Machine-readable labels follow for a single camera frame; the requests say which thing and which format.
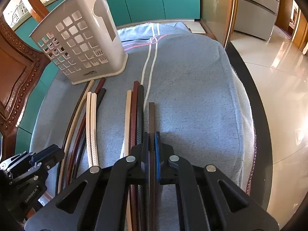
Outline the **grey perforated utensil holder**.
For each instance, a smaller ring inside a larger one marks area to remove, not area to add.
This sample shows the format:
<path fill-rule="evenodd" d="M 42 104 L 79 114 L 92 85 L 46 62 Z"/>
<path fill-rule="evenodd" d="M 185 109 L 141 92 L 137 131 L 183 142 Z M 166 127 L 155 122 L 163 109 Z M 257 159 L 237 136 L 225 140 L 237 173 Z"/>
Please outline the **grey perforated utensil holder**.
<path fill-rule="evenodd" d="M 107 0 L 65 0 L 30 38 L 73 85 L 118 76 L 127 64 Z"/>

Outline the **wooden glass door frame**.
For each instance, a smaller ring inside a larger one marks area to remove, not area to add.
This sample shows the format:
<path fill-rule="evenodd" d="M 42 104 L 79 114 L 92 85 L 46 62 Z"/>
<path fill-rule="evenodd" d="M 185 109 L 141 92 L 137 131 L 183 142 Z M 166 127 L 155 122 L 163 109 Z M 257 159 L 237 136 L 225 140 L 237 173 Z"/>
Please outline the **wooden glass door frame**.
<path fill-rule="evenodd" d="M 200 23 L 226 48 L 234 30 L 239 0 L 200 0 Z"/>

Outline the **cream textured chopstick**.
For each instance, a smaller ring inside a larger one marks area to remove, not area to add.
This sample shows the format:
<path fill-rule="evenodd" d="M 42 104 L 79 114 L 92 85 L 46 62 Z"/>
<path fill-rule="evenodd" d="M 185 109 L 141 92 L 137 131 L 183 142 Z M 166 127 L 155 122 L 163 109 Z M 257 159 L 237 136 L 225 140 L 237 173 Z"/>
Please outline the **cream textured chopstick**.
<path fill-rule="evenodd" d="M 91 137 L 91 153 L 93 166 L 99 166 L 98 148 L 97 148 L 97 94 L 91 95 L 91 111 L 90 111 L 90 137 Z"/>
<path fill-rule="evenodd" d="M 87 143 L 87 157 L 89 168 L 93 166 L 92 150 L 91 150 L 91 134 L 90 134 L 90 110 L 91 110 L 91 92 L 87 93 L 86 105 L 86 143 Z"/>

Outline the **blue towel cloth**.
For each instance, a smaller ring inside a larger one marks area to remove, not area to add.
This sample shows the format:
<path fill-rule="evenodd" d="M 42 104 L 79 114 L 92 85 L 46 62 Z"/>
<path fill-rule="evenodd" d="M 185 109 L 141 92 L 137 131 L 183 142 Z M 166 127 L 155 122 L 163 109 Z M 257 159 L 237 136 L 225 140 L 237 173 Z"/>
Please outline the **blue towel cloth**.
<path fill-rule="evenodd" d="M 113 165 L 124 154 L 127 92 L 144 87 L 142 112 L 155 105 L 162 141 L 197 166 L 214 164 L 243 191 L 253 171 L 255 132 L 246 90 L 224 47 L 182 23 L 121 29 L 126 69 L 104 83 L 97 111 L 96 144 L 87 144 L 79 173 Z"/>

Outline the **carved wooden chair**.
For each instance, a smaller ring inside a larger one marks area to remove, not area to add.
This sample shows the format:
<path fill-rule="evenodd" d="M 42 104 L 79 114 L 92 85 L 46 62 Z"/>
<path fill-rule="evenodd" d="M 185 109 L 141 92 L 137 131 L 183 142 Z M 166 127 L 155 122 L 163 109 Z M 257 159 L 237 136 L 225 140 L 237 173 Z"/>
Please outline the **carved wooden chair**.
<path fill-rule="evenodd" d="M 1 15 L 1 160 L 15 154 L 28 97 L 50 60 L 20 39 Z"/>

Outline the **grey drawer cabinet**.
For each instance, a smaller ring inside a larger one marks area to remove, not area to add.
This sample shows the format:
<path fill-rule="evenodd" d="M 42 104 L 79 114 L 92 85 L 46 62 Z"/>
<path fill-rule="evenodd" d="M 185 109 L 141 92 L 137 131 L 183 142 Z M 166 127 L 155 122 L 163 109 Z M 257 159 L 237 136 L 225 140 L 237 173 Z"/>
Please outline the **grey drawer cabinet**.
<path fill-rule="evenodd" d="M 268 41 L 278 14 L 279 0 L 239 0 L 235 31 Z"/>

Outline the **maroon chopstick group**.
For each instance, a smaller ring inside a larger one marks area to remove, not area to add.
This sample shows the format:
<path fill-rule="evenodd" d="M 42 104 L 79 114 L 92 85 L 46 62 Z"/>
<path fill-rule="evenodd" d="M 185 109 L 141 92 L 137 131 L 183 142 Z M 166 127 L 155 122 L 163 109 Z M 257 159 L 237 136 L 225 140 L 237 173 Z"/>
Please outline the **maroon chopstick group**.
<path fill-rule="evenodd" d="M 137 97 L 138 97 L 139 82 L 134 81 L 133 92 L 131 95 L 131 130 L 130 130 L 130 147 L 136 145 L 136 122 L 137 122 Z M 136 186 L 131 185 L 130 189 L 131 199 L 131 225 L 133 231 L 138 231 L 137 220 L 137 205 L 136 205 Z"/>

